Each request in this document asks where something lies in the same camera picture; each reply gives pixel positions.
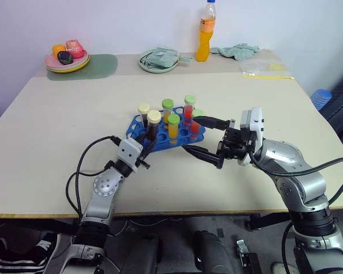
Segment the green towel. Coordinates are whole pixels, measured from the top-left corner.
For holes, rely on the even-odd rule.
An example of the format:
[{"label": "green towel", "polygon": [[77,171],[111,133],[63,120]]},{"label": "green towel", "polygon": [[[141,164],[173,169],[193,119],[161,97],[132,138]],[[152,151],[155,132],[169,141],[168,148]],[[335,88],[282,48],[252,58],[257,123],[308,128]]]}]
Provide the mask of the green towel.
[{"label": "green towel", "polygon": [[259,47],[251,47],[246,43],[237,44],[234,47],[213,47],[211,48],[212,54],[219,54],[224,57],[233,57],[237,61],[245,60],[259,52]]}]

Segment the yellow cap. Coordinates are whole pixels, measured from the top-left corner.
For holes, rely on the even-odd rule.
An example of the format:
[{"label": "yellow cap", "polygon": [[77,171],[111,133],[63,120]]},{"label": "yellow cap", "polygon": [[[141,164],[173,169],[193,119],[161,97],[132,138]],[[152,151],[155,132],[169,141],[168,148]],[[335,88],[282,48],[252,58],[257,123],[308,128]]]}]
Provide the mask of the yellow cap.
[{"label": "yellow cap", "polygon": [[150,111],[150,105],[147,103],[141,103],[138,106],[138,112],[140,114],[147,114]]},{"label": "yellow cap", "polygon": [[160,111],[150,110],[147,114],[147,121],[151,124],[158,124],[161,121]]}]

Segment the plastic bag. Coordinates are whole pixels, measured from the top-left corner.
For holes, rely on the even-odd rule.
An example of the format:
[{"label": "plastic bag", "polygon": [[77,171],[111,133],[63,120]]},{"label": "plastic bag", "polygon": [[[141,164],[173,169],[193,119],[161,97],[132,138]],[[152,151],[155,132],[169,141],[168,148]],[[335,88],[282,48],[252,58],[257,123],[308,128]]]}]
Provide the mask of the plastic bag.
[{"label": "plastic bag", "polygon": [[279,60],[248,59],[239,62],[243,77],[295,79]]}]

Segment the test tube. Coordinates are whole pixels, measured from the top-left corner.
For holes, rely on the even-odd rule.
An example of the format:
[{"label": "test tube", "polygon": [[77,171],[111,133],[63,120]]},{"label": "test tube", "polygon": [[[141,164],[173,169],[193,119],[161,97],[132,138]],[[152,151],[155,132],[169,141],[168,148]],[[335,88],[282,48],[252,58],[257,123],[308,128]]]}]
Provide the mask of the test tube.
[{"label": "test tube", "polygon": [[163,118],[163,121],[164,121],[164,124],[166,125],[167,127],[167,118],[170,114],[173,113],[173,106],[174,106],[174,102],[173,100],[171,99],[164,99],[162,102],[161,102],[161,106],[162,106],[162,109],[163,109],[163,114],[164,114],[164,118]]},{"label": "test tube", "polygon": [[158,134],[161,113],[157,110],[150,110],[147,114],[147,134],[146,137],[152,142],[156,140]]},{"label": "test tube", "polygon": [[197,140],[198,133],[200,133],[200,129],[201,129],[201,125],[193,121],[193,118],[198,117],[198,116],[204,116],[204,115],[205,114],[202,110],[195,109],[192,112],[192,123],[190,125],[190,133],[192,133],[190,138],[192,141]]},{"label": "test tube", "polygon": [[150,111],[150,105],[147,103],[141,103],[138,106],[138,112],[141,116],[143,127],[147,128],[147,114]]},{"label": "test tube", "polygon": [[186,95],[184,97],[184,125],[189,126],[192,119],[192,112],[194,110],[194,104],[196,103],[196,97],[194,95]]},{"label": "test tube", "polygon": [[172,146],[175,146],[177,144],[177,138],[178,138],[178,126],[179,122],[181,121],[181,118],[177,114],[170,114],[167,118],[167,131],[169,133],[169,138],[171,139],[169,143]]}]

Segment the green placemat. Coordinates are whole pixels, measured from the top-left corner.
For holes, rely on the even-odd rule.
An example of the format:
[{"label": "green placemat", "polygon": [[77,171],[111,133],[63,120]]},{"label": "green placemat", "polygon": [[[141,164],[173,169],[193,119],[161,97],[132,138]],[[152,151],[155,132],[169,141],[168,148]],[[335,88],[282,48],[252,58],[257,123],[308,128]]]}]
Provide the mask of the green placemat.
[{"label": "green placemat", "polygon": [[94,54],[89,63],[80,70],[69,73],[47,72],[47,77],[53,81],[83,80],[105,78],[115,73],[117,57],[111,54]]}]

